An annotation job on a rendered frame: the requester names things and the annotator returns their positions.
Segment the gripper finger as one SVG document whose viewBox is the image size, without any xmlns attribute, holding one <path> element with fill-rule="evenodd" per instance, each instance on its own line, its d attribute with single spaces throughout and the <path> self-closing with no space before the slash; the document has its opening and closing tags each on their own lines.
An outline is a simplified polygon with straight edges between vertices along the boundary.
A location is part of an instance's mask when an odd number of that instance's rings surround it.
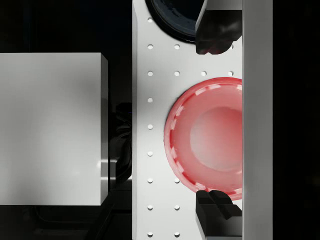
<svg viewBox="0 0 320 240">
<path fill-rule="evenodd" d="M 242 210 L 224 192 L 196 192 L 195 213 L 203 237 L 241 237 Z"/>
<path fill-rule="evenodd" d="M 219 55 L 242 36 L 241 10 L 204 10 L 195 25 L 196 53 Z"/>
</svg>

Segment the black plate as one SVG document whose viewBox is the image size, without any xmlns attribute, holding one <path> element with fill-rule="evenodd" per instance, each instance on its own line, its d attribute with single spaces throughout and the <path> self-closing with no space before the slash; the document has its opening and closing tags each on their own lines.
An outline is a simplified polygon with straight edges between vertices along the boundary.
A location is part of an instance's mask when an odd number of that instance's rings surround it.
<svg viewBox="0 0 320 240">
<path fill-rule="evenodd" d="M 196 22 L 205 0 L 144 0 L 148 11 L 169 36 L 194 44 Z"/>
</svg>

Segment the red plate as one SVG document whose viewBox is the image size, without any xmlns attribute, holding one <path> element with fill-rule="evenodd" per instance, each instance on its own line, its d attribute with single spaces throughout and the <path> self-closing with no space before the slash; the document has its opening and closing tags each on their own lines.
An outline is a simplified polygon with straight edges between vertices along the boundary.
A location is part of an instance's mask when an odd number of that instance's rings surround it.
<svg viewBox="0 0 320 240">
<path fill-rule="evenodd" d="M 169 165 L 193 192 L 219 190 L 242 198 L 242 80 L 217 77 L 186 90 L 164 127 Z"/>
</svg>

